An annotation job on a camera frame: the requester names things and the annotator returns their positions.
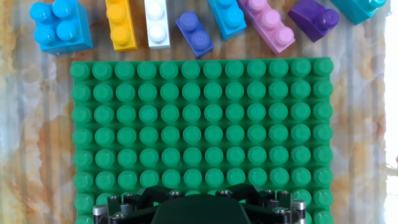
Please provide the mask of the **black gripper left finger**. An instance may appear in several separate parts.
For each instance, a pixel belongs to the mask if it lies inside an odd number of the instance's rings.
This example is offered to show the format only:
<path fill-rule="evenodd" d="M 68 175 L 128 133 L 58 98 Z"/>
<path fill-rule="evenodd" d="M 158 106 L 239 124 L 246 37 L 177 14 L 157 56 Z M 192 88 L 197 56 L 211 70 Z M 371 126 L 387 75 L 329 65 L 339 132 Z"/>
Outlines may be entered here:
<path fill-rule="evenodd" d="M 154 204 L 182 197 L 182 192 L 166 187 L 146 188 L 139 194 L 112 195 L 106 204 L 93 207 L 94 224 L 152 223 L 160 206 Z"/>

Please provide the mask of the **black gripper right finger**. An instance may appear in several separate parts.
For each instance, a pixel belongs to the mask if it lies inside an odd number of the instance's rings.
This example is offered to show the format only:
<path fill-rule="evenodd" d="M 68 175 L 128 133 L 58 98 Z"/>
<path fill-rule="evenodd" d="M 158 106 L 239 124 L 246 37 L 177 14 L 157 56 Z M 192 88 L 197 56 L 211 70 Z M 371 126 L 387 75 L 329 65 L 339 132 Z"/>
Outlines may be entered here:
<path fill-rule="evenodd" d="M 286 190 L 276 192 L 249 184 L 237 184 L 216 191 L 216 195 L 237 202 L 249 223 L 306 223 L 305 202 L 293 199 Z"/>

